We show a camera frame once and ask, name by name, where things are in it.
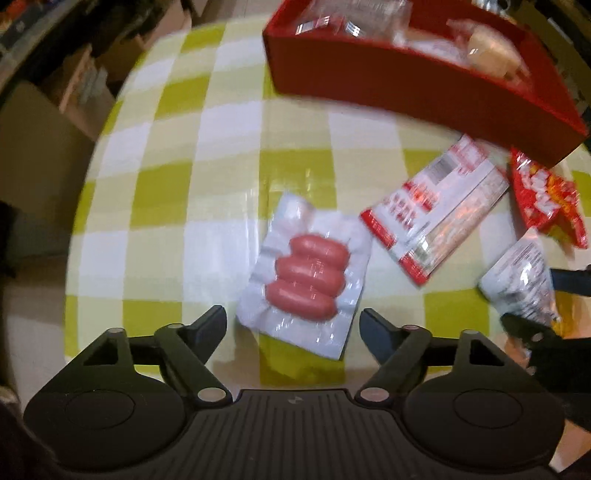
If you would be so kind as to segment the silver white snack pouch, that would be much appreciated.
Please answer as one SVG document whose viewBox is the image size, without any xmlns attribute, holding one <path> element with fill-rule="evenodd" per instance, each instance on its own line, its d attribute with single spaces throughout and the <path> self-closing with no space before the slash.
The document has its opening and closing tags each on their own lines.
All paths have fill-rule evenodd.
<svg viewBox="0 0 591 480">
<path fill-rule="evenodd" d="M 546 326 L 561 321 L 538 231 L 530 228 L 480 279 L 478 287 L 501 314 Z"/>
</svg>

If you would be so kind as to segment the red Trolli candy bag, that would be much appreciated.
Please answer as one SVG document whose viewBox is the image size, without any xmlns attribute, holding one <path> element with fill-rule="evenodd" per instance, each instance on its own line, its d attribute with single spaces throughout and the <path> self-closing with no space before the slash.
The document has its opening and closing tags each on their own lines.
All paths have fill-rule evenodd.
<svg viewBox="0 0 591 480">
<path fill-rule="evenodd" d="M 511 150 L 510 167 L 513 193 L 525 225 L 587 249 L 588 235 L 579 212 L 576 184 L 516 148 Z"/>
</svg>

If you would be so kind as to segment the vacuum packed sausages pack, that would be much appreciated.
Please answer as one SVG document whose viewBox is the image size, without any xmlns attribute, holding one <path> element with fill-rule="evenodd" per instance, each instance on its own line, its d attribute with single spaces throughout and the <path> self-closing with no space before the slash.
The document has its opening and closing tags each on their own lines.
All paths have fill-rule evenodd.
<svg viewBox="0 0 591 480">
<path fill-rule="evenodd" d="M 326 359 L 342 356 L 372 237 L 355 216 L 280 197 L 236 317 L 250 330 Z"/>
</svg>

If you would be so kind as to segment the red white long snack pack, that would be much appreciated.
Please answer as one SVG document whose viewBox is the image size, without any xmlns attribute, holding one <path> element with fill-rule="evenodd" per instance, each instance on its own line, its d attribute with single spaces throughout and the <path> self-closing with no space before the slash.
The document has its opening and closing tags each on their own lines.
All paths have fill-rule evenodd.
<svg viewBox="0 0 591 480">
<path fill-rule="evenodd" d="M 468 135 L 360 218 L 410 279 L 424 285 L 509 188 L 489 152 Z"/>
</svg>

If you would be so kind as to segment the red rectangular box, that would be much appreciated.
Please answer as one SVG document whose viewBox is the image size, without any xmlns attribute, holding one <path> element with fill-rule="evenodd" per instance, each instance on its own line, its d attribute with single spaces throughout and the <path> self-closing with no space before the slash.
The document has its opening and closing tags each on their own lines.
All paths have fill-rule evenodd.
<svg viewBox="0 0 591 480">
<path fill-rule="evenodd" d="M 527 28 L 467 1 L 416 1 L 411 25 L 448 37 L 449 19 L 484 23 L 511 40 L 531 77 L 514 87 L 386 41 L 297 34 L 306 1 L 285 1 L 263 30 L 270 76 L 285 95 L 349 102 L 449 127 L 552 167 L 588 136 L 550 56 Z"/>
</svg>

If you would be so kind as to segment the clear wrapped round pastry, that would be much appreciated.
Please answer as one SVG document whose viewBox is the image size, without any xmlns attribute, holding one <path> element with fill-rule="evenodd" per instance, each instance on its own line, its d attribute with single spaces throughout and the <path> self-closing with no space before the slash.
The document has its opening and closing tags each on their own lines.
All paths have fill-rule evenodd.
<svg viewBox="0 0 591 480">
<path fill-rule="evenodd" d="M 449 19 L 447 25 L 473 69 L 511 82 L 530 78 L 530 70 L 516 46 L 498 30 L 468 19 Z"/>
</svg>

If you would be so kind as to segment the cardboard box under sideboard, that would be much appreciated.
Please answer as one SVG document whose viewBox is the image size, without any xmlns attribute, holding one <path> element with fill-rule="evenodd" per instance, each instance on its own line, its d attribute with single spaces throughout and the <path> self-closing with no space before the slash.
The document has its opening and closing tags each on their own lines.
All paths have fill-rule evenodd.
<svg viewBox="0 0 591 480">
<path fill-rule="evenodd" d="M 96 141 L 115 100 L 106 85 L 107 71 L 96 64 L 87 44 L 66 57 L 53 74 L 48 97 L 59 112 Z"/>
</svg>

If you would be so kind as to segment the dark clear snack bag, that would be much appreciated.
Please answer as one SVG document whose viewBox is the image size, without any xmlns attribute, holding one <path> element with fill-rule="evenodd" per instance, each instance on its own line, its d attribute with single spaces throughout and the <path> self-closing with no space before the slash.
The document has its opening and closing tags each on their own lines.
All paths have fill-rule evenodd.
<svg viewBox="0 0 591 480">
<path fill-rule="evenodd" d="M 315 31 L 356 39 L 404 42 L 411 1 L 312 1 L 294 24 L 294 34 Z"/>
</svg>

